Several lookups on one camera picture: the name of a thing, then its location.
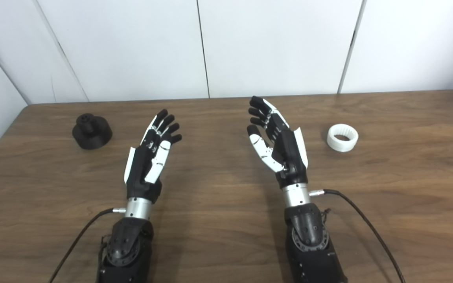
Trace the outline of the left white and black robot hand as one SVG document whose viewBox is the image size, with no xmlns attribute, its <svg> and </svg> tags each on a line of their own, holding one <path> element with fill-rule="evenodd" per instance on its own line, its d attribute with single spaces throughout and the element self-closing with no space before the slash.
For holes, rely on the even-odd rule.
<svg viewBox="0 0 453 283">
<path fill-rule="evenodd" d="M 141 198 L 154 204 L 162 191 L 160 175 L 172 145 L 182 136 L 175 134 L 180 125 L 175 117 L 162 109 L 145 130 L 137 147 L 131 147 L 124 172 L 127 199 Z"/>
</svg>

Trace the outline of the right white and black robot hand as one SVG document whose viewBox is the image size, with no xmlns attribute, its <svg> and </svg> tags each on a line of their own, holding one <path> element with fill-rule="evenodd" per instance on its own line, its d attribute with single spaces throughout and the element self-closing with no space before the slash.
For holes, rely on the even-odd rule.
<svg viewBox="0 0 453 283">
<path fill-rule="evenodd" d="M 262 162 L 275 173 L 280 189 L 307 184 L 309 160 L 300 128 L 292 130 L 279 110 L 266 99 L 253 96 L 247 133 Z"/>
</svg>

